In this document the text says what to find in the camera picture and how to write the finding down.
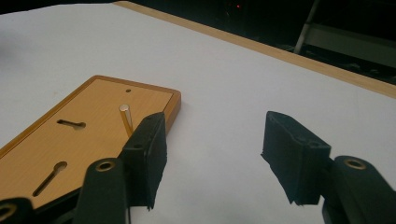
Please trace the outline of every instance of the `wooden trim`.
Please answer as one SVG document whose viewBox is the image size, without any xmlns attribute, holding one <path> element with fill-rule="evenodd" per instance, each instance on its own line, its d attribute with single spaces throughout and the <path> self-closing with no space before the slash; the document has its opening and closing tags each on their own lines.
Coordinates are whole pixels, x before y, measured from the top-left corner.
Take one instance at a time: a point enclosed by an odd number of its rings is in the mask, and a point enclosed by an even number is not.
<svg viewBox="0 0 396 224">
<path fill-rule="evenodd" d="M 79 93 L 81 93 L 84 89 L 86 89 L 90 84 L 92 84 L 96 79 L 102 79 L 111 82 L 117 82 L 122 84 L 127 84 L 131 86 L 136 86 L 145 89 L 151 89 L 155 91 L 163 91 L 172 93 L 172 97 L 163 111 L 165 114 L 166 120 L 166 133 L 169 133 L 173 122 L 177 116 L 178 111 L 180 110 L 181 104 L 181 93 L 180 91 L 171 90 L 164 87 L 153 86 L 149 84 L 133 82 L 129 80 L 123 80 L 114 77 L 104 77 L 104 76 L 93 76 L 84 82 L 81 86 L 75 89 L 72 93 L 66 96 L 59 104 L 53 107 L 50 111 L 48 111 L 45 115 L 43 115 L 40 119 L 35 121 L 32 125 L 30 125 L 23 132 L 18 134 L 14 139 L 8 142 L 3 148 L 0 150 L 0 159 L 2 159 L 5 155 L 8 154 L 10 150 L 12 150 L 15 146 L 17 146 L 20 142 L 22 142 L 26 137 L 28 137 L 31 133 L 33 133 L 36 129 L 38 129 L 43 123 L 45 123 L 51 116 L 56 114 L 60 109 L 62 109 L 65 105 L 67 105 L 73 98 L 75 98 Z"/>
<path fill-rule="evenodd" d="M 374 91 L 383 95 L 387 95 L 388 97 L 396 98 L 396 86 L 388 84 L 383 81 L 379 81 L 370 77 L 365 77 L 356 73 L 349 72 L 347 70 L 328 65 L 326 63 L 321 63 L 315 60 L 311 60 L 305 57 L 302 57 L 297 54 L 293 54 L 287 52 L 282 49 L 276 49 L 262 43 L 244 38 L 242 36 L 233 35 L 227 32 L 223 32 L 221 30 L 202 25 L 200 23 L 194 21 L 188 21 L 182 19 L 180 17 L 176 17 L 161 11 L 157 11 L 152 8 L 143 7 L 138 4 L 134 4 L 131 2 L 117 2 L 115 5 L 120 7 L 126 7 L 133 11 L 148 15 L 150 17 L 157 18 L 159 20 L 168 21 L 173 24 L 191 29 L 193 31 L 210 35 L 217 39 L 221 39 L 235 45 L 241 46 L 246 49 L 251 49 L 257 51 L 259 53 L 277 58 L 287 63 L 292 63 L 303 68 L 321 73 L 323 75 L 334 77 L 339 80 L 345 81 L 347 83 L 353 84 L 355 86 L 362 87 L 369 91 Z"/>
</svg>

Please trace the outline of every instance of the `keyhole slot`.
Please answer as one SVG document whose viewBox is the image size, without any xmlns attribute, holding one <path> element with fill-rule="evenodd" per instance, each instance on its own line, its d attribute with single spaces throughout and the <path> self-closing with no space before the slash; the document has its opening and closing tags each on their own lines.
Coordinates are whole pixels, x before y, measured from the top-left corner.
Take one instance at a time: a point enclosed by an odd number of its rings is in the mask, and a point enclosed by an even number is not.
<svg viewBox="0 0 396 224">
<path fill-rule="evenodd" d="M 62 124 L 62 125 L 72 127 L 75 130 L 80 130 L 87 126 L 87 124 L 85 122 L 75 123 L 75 122 L 65 120 L 65 119 L 58 119 L 58 121 L 56 121 L 56 122 L 59 124 Z"/>
<path fill-rule="evenodd" d="M 49 183 L 53 180 L 53 178 L 66 168 L 66 166 L 67 166 L 67 162 L 65 161 L 60 161 L 56 163 L 55 166 L 53 167 L 53 171 L 33 192 L 33 197 L 37 197 L 49 185 Z"/>
</svg>

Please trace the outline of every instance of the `wooden board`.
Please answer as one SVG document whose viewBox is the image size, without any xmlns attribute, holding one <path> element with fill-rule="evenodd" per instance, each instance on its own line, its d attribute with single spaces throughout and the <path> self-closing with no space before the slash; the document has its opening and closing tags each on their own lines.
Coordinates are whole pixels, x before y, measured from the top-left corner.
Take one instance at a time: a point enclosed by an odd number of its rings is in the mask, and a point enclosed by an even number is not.
<svg viewBox="0 0 396 224">
<path fill-rule="evenodd" d="M 94 161 L 118 157 L 128 139 L 119 106 L 131 107 L 134 127 L 163 111 L 169 132 L 181 94 L 166 88 L 95 76 L 0 150 L 0 200 L 29 198 L 34 208 L 78 189 Z M 60 123 L 84 122 L 75 128 Z M 61 162 L 60 171 L 38 195 L 34 192 Z"/>
</svg>

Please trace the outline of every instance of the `table surface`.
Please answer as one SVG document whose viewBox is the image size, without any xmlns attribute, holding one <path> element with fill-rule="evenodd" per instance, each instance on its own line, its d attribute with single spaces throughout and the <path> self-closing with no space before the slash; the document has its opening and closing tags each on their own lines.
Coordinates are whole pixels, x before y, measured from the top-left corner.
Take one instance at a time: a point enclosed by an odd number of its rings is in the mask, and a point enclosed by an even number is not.
<svg viewBox="0 0 396 224">
<path fill-rule="evenodd" d="M 393 86 L 128 6 L 138 10 L 70 5 L 0 16 L 0 146 L 106 75 L 182 93 L 155 208 L 132 208 L 134 223 L 323 223 L 322 201 L 289 205 L 260 155 L 269 110 L 299 120 L 332 158 L 369 161 L 396 188 Z"/>
</svg>

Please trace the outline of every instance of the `white tabletop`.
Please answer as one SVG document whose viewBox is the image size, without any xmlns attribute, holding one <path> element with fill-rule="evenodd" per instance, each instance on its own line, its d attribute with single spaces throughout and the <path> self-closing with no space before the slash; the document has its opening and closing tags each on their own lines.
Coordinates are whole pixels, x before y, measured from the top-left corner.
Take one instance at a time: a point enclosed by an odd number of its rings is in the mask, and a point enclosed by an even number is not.
<svg viewBox="0 0 396 224">
<path fill-rule="evenodd" d="M 288 114 L 396 189 L 396 100 L 115 5 L 0 16 L 0 147 L 93 75 L 179 90 L 154 210 L 134 223 L 323 223 L 289 205 L 261 157 L 265 113 Z"/>
</svg>

